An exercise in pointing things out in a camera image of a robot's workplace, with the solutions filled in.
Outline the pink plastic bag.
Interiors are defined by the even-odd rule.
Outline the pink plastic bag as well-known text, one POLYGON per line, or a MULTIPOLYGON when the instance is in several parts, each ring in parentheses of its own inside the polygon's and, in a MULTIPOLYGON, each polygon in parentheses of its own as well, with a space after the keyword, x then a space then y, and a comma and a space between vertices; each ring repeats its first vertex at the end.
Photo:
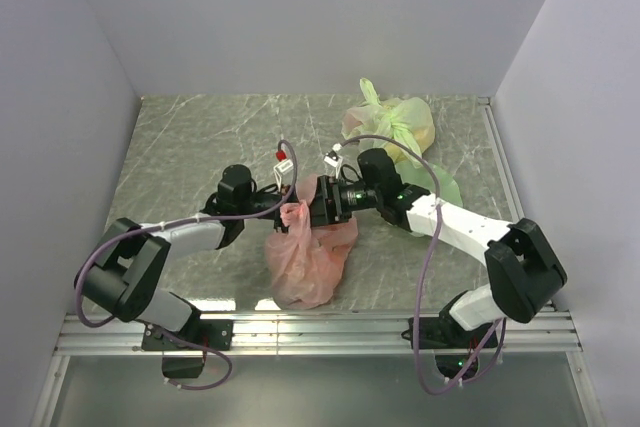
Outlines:
POLYGON ((280 208, 285 232, 265 241, 272 295, 281 308, 311 309, 331 301, 356 244, 357 220, 313 227, 310 205, 317 187, 314 174, 296 183, 298 199, 280 208))

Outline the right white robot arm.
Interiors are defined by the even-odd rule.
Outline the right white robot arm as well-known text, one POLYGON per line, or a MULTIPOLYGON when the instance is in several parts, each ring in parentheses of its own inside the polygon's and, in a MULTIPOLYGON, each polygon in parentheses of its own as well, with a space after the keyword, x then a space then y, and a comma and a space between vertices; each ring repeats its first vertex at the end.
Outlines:
POLYGON ((435 317, 411 322, 405 339, 422 349, 463 349, 479 343, 502 319, 526 324, 566 284, 567 274, 542 229, 522 218, 515 223, 473 213, 405 183, 382 148, 357 158, 353 183, 322 175, 296 190, 309 205, 312 227, 344 224, 356 211, 374 209, 391 225, 438 239, 479 261, 487 284, 455 296, 435 317))

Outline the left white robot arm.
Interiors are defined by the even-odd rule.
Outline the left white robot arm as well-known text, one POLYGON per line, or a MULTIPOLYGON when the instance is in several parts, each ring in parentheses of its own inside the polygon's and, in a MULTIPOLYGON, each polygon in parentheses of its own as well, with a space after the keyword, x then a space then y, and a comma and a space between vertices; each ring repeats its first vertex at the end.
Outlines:
POLYGON ((177 348, 201 337, 199 311, 187 300, 158 288, 165 265, 202 251, 229 246, 251 219, 273 220, 295 192, 295 184, 259 189, 244 165, 227 167, 216 191, 196 214, 169 222, 114 222, 74 281, 75 309, 90 328, 114 319, 140 321, 165 330, 177 348))

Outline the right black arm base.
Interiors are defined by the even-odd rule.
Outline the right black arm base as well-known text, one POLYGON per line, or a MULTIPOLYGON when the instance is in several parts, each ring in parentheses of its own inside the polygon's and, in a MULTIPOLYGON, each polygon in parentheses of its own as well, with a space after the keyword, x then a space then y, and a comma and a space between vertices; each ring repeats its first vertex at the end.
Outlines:
POLYGON ((496 333, 492 323, 486 323, 478 328, 466 331, 445 316, 421 317, 418 327, 418 345, 420 350, 463 350, 462 354, 439 354, 435 356, 437 372, 445 379, 453 379, 463 371, 462 382, 470 382, 484 375, 498 360, 504 342, 504 332, 496 333), (481 367, 480 356, 465 370, 464 365, 477 350, 485 335, 491 332, 483 344, 484 348, 496 349, 490 362, 481 367))

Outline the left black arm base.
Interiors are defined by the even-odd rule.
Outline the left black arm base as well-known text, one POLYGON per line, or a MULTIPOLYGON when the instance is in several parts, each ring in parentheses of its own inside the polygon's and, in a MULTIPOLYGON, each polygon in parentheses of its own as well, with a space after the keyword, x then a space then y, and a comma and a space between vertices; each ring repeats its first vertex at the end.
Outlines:
POLYGON ((162 374, 169 381, 195 380, 203 373, 209 358, 218 357, 226 364, 225 382, 233 371, 227 355, 231 349, 234 321, 230 319, 200 319, 177 333, 166 333, 155 325, 147 325, 142 336, 143 352, 160 353, 162 374))

